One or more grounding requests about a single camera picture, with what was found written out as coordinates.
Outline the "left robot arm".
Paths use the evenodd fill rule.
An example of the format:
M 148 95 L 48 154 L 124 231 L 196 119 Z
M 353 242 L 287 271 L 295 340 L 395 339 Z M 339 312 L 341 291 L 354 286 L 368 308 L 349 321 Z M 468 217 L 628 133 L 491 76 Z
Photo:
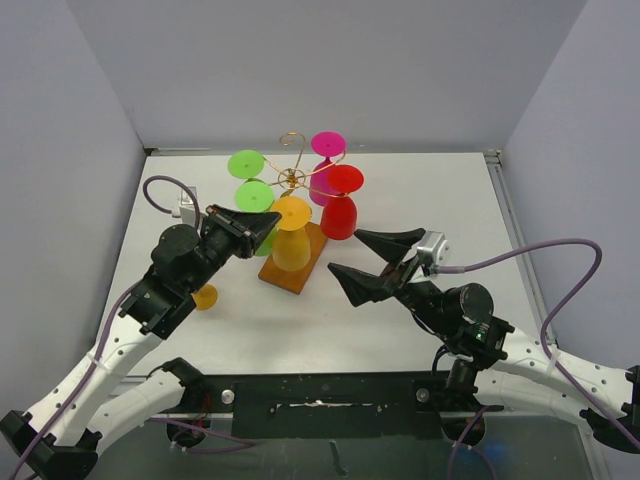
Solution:
M 203 376 L 181 358 L 119 396 L 113 391 L 195 310 L 195 293 L 231 257 L 252 257 L 280 218 L 212 205 L 197 225 L 167 228 L 149 270 L 116 301 L 92 349 L 42 400 L 2 419 L 20 464 L 42 479 L 84 479 L 107 448 L 147 419 L 198 407 Z

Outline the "magenta wine glass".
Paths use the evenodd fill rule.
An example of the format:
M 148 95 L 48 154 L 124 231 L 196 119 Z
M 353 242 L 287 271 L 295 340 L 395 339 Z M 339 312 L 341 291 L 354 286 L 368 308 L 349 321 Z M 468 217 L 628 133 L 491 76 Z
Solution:
M 328 183 L 329 170 L 335 165 L 333 159 L 340 159 L 344 155 L 347 143 L 340 133 L 324 131 L 317 133 L 310 145 L 313 152 L 323 160 L 311 172 L 309 198 L 314 204 L 324 207 L 330 196 L 336 194 Z

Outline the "green wine glass front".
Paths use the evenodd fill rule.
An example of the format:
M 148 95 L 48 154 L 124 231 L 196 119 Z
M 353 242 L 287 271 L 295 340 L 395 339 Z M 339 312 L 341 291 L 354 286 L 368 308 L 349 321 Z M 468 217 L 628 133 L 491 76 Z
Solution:
M 270 210 L 275 195 L 271 186 L 262 180 L 250 178 L 236 190 L 234 201 L 240 211 L 262 213 Z M 271 254 L 276 233 L 277 229 L 273 228 L 256 251 L 256 256 L 266 257 Z

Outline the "red wine glass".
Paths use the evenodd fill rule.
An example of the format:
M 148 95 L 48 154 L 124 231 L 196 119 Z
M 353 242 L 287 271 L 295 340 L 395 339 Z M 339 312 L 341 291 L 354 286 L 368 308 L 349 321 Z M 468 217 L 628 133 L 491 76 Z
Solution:
M 354 234 L 358 217 L 351 194 L 363 186 L 364 175 L 352 165 L 337 165 L 329 170 L 327 180 L 336 193 L 323 209 L 320 227 L 326 237 L 346 240 Z

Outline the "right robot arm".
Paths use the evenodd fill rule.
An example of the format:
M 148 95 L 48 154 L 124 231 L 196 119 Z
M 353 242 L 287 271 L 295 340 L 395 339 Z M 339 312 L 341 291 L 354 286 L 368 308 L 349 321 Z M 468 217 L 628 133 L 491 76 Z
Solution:
M 594 261 L 571 289 L 576 294 L 602 260 L 593 241 L 545 241 L 468 266 L 448 266 L 446 237 L 422 228 L 400 233 L 357 230 L 355 236 L 382 258 L 373 275 L 331 263 L 352 306 L 396 299 L 419 328 L 433 334 L 455 362 L 445 395 L 459 409 L 474 402 L 552 416 L 587 427 L 601 444 L 622 452 L 639 451 L 639 369 L 607 367 L 564 352 L 540 332 L 531 336 L 494 314 L 489 291 L 478 283 L 439 289 L 432 277 L 463 274 L 556 245 L 584 245 Z

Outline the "orange wine glass front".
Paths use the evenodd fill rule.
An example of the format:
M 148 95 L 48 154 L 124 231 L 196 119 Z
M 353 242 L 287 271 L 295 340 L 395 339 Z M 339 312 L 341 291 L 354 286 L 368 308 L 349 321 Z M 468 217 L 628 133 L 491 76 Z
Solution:
M 198 311 L 205 311 L 212 308 L 218 301 L 218 290 L 211 284 L 204 285 L 200 290 L 192 294 L 195 308 Z

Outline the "orange wine glass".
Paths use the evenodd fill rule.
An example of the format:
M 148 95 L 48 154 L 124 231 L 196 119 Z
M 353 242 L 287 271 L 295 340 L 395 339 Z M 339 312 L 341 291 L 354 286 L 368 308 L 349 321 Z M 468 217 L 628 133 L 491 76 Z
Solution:
M 198 311 L 205 311 L 212 308 L 218 301 L 218 290 L 211 284 L 204 285 L 200 290 L 192 294 L 195 308 Z
M 311 207 L 301 198 L 287 196 L 271 207 L 282 219 L 277 224 L 272 258 L 278 268 L 294 272 L 304 268 L 311 258 L 311 246 L 306 226 L 311 220 Z

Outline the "green wine glass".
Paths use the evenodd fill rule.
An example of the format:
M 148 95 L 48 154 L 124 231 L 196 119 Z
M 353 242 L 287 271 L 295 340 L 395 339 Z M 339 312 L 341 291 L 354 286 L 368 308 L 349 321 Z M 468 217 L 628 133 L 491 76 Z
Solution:
M 265 166 L 263 155 L 251 149 L 244 149 L 231 155 L 227 163 L 229 174 L 241 180 L 257 177 Z
M 262 213 L 270 210 L 275 195 L 271 186 L 262 180 L 250 178 L 236 190 L 234 201 L 240 211 Z M 273 228 L 256 251 L 256 256 L 266 257 L 271 254 L 276 233 L 277 229 Z

